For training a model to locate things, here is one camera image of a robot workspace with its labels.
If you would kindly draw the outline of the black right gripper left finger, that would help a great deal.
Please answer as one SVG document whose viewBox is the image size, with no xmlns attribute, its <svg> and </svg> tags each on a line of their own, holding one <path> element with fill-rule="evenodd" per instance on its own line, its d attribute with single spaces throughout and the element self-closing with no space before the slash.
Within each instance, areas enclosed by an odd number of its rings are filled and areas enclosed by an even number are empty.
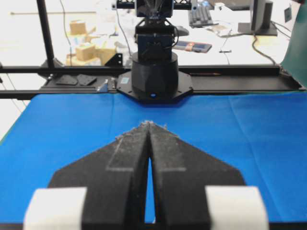
<svg viewBox="0 0 307 230">
<path fill-rule="evenodd" d="M 149 124 L 54 172 L 36 189 L 25 230 L 122 230 L 134 226 L 144 206 Z"/>
</svg>

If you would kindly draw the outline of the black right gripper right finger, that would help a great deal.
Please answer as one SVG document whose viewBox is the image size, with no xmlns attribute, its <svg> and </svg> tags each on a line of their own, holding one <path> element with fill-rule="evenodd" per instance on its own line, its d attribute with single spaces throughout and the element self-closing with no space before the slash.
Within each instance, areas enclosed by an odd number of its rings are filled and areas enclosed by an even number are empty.
<svg viewBox="0 0 307 230">
<path fill-rule="evenodd" d="M 151 123 L 156 221 L 165 230 L 267 230 L 257 187 L 230 164 Z"/>
</svg>

